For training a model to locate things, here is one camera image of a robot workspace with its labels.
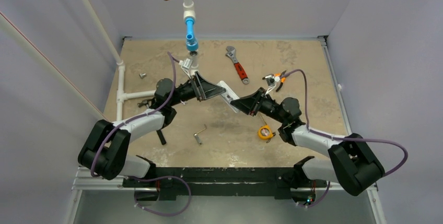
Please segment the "white remote control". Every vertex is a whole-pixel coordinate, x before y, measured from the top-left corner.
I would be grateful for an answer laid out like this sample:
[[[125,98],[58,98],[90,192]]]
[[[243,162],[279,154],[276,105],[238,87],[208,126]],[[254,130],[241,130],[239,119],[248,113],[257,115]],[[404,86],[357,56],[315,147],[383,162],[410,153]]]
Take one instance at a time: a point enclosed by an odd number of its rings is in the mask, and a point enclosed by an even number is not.
[[[235,112],[239,113],[240,110],[235,106],[231,105],[231,102],[239,99],[240,97],[223,81],[219,81],[217,83],[218,86],[223,87],[226,91],[222,93],[220,96],[226,102],[226,104]]]

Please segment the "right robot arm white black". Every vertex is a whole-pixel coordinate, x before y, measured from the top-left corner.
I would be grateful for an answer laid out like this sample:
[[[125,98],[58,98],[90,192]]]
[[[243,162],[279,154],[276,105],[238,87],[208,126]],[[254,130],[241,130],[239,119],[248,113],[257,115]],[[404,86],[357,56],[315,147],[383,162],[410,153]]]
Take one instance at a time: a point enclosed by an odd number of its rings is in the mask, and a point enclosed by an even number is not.
[[[296,98],[287,97],[277,103],[260,88],[229,104],[247,115],[261,113],[280,122],[278,134],[283,142],[327,157],[323,160],[307,156],[294,164],[292,175],[282,176],[293,188],[323,180],[338,183],[350,195],[357,196],[385,175],[383,165],[360,135],[333,137],[309,128],[300,119],[302,112]]]

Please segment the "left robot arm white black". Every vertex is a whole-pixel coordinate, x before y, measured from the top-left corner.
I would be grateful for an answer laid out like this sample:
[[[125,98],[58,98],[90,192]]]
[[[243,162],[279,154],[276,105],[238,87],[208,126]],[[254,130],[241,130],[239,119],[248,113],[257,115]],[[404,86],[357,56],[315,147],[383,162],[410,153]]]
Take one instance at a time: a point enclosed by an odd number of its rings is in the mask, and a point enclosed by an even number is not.
[[[94,177],[112,180],[118,175],[133,176],[141,186],[149,187],[156,179],[154,164],[146,158],[130,156],[130,143],[169,126],[177,114],[173,106],[192,99],[207,100],[225,92],[224,87],[205,80],[199,73],[179,86],[164,78],[157,82],[151,105],[144,112],[126,120],[97,121],[77,161]]]

